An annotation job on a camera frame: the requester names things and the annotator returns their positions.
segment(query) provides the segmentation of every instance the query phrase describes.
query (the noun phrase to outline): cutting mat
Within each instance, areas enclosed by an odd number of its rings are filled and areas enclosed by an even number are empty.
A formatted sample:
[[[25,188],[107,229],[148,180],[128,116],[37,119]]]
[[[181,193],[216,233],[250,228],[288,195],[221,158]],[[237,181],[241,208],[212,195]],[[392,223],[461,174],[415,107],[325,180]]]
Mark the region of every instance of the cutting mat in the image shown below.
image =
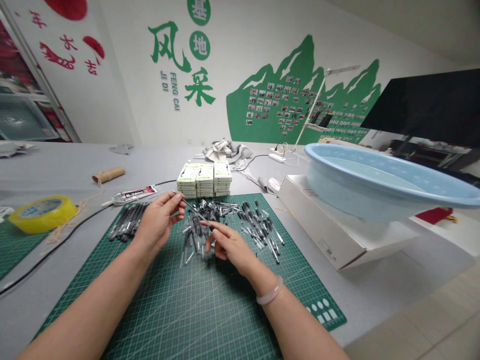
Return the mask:
[[[277,265],[266,247],[262,251],[245,238],[250,248],[331,331],[347,322],[331,295],[262,194],[217,198],[241,204],[248,201],[267,211],[285,241],[279,245]],[[132,303],[111,338],[103,359],[265,358],[281,352],[274,332],[255,301],[255,292],[229,261],[204,262],[195,258],[180,268],[184,236],[176,224],[170,239],[148,269]],[[228,224],[240,230],[232,216]],[[117,257],[127,244],[100,240],[62,295],[39,333],[51,324]]]
[[[23,260],[50,231],[27,234],[6,220],[0,224],[0,280]]]

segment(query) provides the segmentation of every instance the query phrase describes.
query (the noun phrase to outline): hand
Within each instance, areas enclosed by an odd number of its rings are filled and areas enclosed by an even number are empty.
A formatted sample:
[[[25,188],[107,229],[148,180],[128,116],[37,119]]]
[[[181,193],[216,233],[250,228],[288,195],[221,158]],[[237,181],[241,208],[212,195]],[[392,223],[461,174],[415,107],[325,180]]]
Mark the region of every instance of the hand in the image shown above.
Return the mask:
[[[152,201],[141,217],[135,239],[141,239],[151,250],[160,251],[169,239],[172,226],[185,218],[187,205],[182,198],[185,195],[180,192],[175,195],[171,191]]]
[[[216,257],[222,260],[229,259],[240,275],[247,277],[249,271],[259,262],[258,258],[238,232],[222,223],[209,222],[215,229],[206,240],[205,251],[210,252],[211,244],[216,240]],[[200,221],[200,224],[208,226],[205,221]]]

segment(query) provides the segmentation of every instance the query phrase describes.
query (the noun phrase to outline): power strip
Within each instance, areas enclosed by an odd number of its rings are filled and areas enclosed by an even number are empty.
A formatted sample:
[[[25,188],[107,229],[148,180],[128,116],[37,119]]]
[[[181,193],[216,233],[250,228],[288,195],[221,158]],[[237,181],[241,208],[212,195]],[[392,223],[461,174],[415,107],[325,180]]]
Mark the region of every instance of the power strip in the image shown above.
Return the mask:
[[[284,157],[281,157],[281,156],[278,156],[278,155],[275,155],[275,154],[269,154],[268,157],[270,159],[273,159],[279,163],[284,163],[286,161],[286,159]]]
[[[270,151],[271,153],[273,153],[273,154],[275,154],[275,155],[278,155],[278,156],[280,156],[280,157],[283,155],[280,151],[275,150],[274,147],[269,147],[269,148],[268,148],[268,151]]]

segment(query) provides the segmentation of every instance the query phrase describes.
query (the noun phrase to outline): pile of pens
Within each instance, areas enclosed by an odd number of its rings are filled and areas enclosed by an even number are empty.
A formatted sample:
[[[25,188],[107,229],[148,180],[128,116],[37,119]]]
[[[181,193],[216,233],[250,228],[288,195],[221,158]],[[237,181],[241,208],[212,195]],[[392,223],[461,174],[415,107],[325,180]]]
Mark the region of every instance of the pile of pens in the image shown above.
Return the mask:
[[[244,201],[241,205],[242,211],[237,213],[240,218],[241,230],[250,235],[260,250],[268,246],[275,262],[280,264],[280,249],[277,245],[277,239],[282,245],[285,245],[285,242],[275,228],[269,213],[260,209],[258,200],[255,200],[255,205],[255,213],[252,212],[248,201]]]
[[[216,221],[228,226],[232,213],[240,212],[240,206],[236,203],[209,201],[197,199],[191,205],[186,217],[186,226],[181,229],[185,234],[183,240],[183,250],[181,252],[180,267],[188,265],[195,254],[206,261],[213,255],[213,251],[205,252],[205,245],[208,237],[212,233],[208,227],[200,225],[201,220]]]
[[[118,239],[123,243],[132,240],[148,205],[148,202],[125,205],[108,233],[108,240],[112,242]]]

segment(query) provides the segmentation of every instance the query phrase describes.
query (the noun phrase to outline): floor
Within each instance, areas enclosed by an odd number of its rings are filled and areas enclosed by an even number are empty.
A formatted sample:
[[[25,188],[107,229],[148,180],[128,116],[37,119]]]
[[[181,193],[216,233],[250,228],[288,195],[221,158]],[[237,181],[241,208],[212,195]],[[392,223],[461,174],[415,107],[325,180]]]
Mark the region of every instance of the floor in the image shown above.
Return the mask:
[[[352,360],[479,360],[480,259],[346,352]]]

